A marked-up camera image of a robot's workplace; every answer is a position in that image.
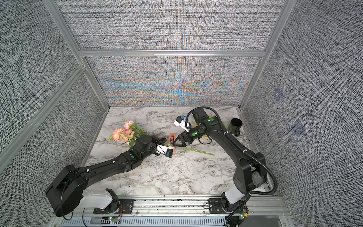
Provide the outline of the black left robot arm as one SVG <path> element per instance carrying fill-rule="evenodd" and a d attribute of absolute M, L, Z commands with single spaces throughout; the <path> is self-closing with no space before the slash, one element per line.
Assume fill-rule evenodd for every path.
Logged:
<path fill-rule="evenodd" d="M 91 166 L 68 165 L 56 176 L 45 191 L 54 213 L 58 217 L 73 212 L 85 198 L 84 190 L 108 177 L 129 172 L 152 154 L 173 156 L 173 147 L 164 146 L 165 139 L 142 135 L 135 144 L 119 156 Z"/>

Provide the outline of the pink tape dispenser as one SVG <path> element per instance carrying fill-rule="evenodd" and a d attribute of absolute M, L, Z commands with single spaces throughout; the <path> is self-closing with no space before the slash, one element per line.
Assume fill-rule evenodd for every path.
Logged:
<path fill-rule="evenodd" d="M 175 150 L 176 150 L 176 148 L 174 146 L 174 141 L 175 141 L 176 137 L 177 137 L 176 134 L 169 135 L 169 142 L 170 142 L 171 146 L 173 147 L 173 153 L 175 153 Z"/>

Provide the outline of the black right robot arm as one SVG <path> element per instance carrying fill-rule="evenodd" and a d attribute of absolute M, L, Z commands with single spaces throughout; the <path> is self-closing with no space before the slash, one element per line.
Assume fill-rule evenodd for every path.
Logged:
<path fill-rule="evenodd" d="M 198 107 L 187 116 L 178 116 L 174 121 L 184 132 L 177 136 L 173 145 L 186 147 L 195 140 L 207 135 L 217 142 L 229 155 L 236 166 L 233 185 L 221 195 L 222 207 L 226 212 L 233 212 L 243 206 L 253 194 L 272 195 L 271 192 L 258 191 L 268 180 L 265 157 L 259 152 L 254 153 L 242 145 L 224 126 L 220 116 L 209 117 L 204 111 L 210 107 Z"/>

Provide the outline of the pink artificial rose stem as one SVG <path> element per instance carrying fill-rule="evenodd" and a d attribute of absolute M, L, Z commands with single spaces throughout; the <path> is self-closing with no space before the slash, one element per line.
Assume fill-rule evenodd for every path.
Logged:
<path fill-rule="evenodd" d="M 138 126 L 133 120 L 126 121 L 122 128 L 115 129 L 113 134 L 110 136 L 111 140 L 114 141 L 122 141 L 123 144 L 128 144 L 130 147 L 136 145 L 136 140 L 143 135 L 149 135 L 145 132 L 140 126 Z M 166 147 L 171 147 L 170 143 L 166 143 Z M 201 154 L 207 154 L 214 156 L 213 153 L 208 153 L 202 150 L 198 150 L 195 148 L 187 148 L 187 147 L 175 147 L 176 149 L 181 149 L 183 151 L 192 151 Z"/>

